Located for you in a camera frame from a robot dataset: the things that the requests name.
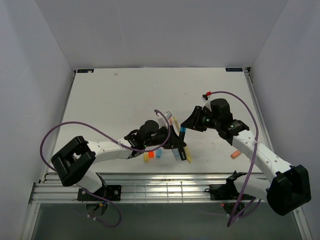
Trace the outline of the black marker orange cap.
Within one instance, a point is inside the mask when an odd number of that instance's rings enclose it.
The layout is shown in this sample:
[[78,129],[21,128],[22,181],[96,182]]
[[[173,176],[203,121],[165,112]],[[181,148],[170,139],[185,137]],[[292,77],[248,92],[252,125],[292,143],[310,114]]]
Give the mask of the black marker orange cap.
[[179,153],[180,159],[182,161],[187,160],[186,152],[185,152],[185,149],[183,147],[178,148],[178,153]]

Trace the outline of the light blue highlighter marker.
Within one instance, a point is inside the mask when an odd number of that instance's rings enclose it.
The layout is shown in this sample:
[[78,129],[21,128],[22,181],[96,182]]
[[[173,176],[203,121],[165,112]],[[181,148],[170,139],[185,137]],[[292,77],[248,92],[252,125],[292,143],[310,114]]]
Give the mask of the light blue highlighter marker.
[[179,161],[179,160],[181,159],[179,150],[178,150],[177,148],[172,149],[172,153],[173,153],[174,158],[175,158],[177,161]]

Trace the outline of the black marker blue cap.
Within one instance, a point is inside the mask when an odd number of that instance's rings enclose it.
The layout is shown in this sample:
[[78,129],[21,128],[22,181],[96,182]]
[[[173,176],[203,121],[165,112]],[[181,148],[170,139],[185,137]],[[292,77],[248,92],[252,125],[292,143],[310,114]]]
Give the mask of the black marker blue cap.
[[179,130],[179,138],[184,141],[185,140],[185,135],[186,135],[186,128],[181,127]]

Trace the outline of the yellow marker edge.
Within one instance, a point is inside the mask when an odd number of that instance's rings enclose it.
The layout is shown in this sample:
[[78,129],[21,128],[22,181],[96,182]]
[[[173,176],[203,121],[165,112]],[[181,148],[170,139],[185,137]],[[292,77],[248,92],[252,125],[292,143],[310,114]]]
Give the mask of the yellow marker edge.
[[192,162],[192,157],[191,157],[191,154],[190,154],[190,150],[189,150],[189,147],[186,146],[184,148],[184,152],[185,152],[185,157],[186,157],[186,160],[191,163]]

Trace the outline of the yellow thin highlighter pen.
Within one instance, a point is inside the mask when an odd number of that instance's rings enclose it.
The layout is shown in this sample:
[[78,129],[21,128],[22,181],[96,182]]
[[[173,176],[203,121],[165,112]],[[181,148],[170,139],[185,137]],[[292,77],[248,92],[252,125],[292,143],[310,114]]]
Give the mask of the yellow thin highlighter pen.
[[173,117],[173,121],[174,121],[174,124],[175,124],[175,127],[176,127],[177,131],[179,132],[180,131],[180,126],[179,126],[178,121],[177,121],[175,116]]

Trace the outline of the light blue marker cap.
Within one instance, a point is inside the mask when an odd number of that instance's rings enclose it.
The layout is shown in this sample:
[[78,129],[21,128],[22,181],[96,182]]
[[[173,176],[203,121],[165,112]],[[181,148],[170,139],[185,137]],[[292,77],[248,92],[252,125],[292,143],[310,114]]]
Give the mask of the light blue marker cap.
[[162,154],[163,154],[163,151],[161,149],[157,149],[156,153],[155,153],[155,156],[156,156],[157,159],[159,159],[159,158],[162,157]]

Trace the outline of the yellow marker cap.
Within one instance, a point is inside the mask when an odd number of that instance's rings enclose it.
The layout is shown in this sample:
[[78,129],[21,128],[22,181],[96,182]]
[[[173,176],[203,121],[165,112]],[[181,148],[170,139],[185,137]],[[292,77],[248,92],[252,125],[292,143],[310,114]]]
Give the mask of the yellow marker cap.
[[148,163],[148,162],[149,162],[149,155],[148,155],[147,153],[144,153],[144,154],[143,154],[143,161],[144,161],[145,163]]

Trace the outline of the peach cap clear highlighter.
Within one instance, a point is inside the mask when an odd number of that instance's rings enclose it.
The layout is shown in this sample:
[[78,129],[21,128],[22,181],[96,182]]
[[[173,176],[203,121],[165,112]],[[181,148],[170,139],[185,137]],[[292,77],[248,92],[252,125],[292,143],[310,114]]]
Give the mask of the peach cap clear highlighter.
[[231,157],[232,159],[236,159],[240,154],[241,154],[241,152],[240,152],[239,150],[237,150],[237,151],[233,152],[233,153],[230,155],[230,157]]

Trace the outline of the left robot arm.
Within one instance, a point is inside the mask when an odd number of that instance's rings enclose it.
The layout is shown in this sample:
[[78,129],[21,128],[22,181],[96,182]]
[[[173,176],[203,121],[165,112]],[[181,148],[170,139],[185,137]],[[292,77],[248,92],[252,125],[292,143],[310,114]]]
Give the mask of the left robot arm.
[[159,126],[156,121],[147,120],[117,141],[87,141],[83,136],[76,136],[51,158],[51,163],[64,187],[77,185],[100,200],[106,195],[106,184],[98,173],[90,170],[91,165],[133,159],[145,153],[148,147],[177,149],[181,159],[186,160],[186,143],[174,127]]

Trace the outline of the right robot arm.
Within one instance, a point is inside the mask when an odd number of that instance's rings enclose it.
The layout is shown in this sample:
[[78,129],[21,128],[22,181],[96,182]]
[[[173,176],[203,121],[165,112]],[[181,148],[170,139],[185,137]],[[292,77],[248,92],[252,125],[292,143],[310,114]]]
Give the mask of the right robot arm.
[[215,197],[230,200],[242,194],[249,195],[267,202],[280,216],[311,201],[308,170],[301,164],[292,165],[258,143],[249,127],[233,118],[227,100],[211,99],[203,107],[196,106],[180,129],[198,132],[216,130],[223,140],[249,158],[266,177],[261,180],[235,171],[225,184],[210,190]]

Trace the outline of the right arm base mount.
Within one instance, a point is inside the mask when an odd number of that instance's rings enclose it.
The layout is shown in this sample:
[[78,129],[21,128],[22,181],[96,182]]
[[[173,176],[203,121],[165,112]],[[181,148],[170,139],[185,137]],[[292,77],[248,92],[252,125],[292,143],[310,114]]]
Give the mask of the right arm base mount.
[[210,195],[210,199],[213,200],[237,200],[239,193],[230,189],[226,184],[210,184],[204,190],[205,193]]

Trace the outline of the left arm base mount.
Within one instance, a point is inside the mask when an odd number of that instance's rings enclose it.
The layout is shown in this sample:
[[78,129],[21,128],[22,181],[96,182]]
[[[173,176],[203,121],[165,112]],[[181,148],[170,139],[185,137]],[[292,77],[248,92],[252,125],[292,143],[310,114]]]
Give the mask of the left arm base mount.
[[77,200],[82,202],[101,201],[101,198],[109,201],[120,201],[122,193],[121,185],[106,185],[94,193],[88,194],[83,189],[78,190]]

